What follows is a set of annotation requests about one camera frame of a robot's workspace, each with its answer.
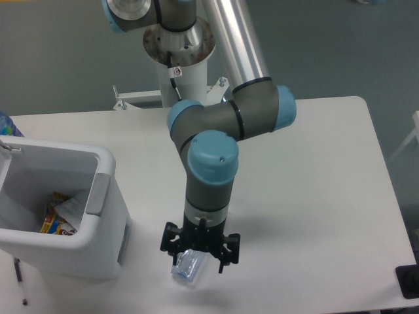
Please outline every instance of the black cord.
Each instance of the black cord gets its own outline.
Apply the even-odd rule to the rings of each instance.
[[[168,64],[168,69],[171,69],[173,67],[172,66],[172,53],[170,51],[168,51],[168,53],[167,53],[167,64]],[[174,77],[170,78],[170,83],[172,84],[172,87],[176,92],[177,100],[181,101],[182,97],[181,97],[181,94],[179,93],[179,89],[177,88],[176,81],[175,81]]]

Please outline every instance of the white table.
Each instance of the white table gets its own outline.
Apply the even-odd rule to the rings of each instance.
[[[2,313],[337,313],[407,307],[394,269],[414,257],[365,102],[298,101],[295,123],[239,144],[226,233],[240,262],[219,275],[209,258],[191,287],[159,251],[181,224],[186,176],[166,109],[16,116],[26,137],[103,145],[134,220],[122,275],[112,281],[40,273],[0,254]]]

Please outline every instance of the white plastic bin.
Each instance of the white plastic bin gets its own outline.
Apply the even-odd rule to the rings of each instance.
[[[0,136],[0,249],[39,268],[113,278],[121,271],[131,218],[103,147]],[[75,235],[40,234],[54,191],[90,189]]]

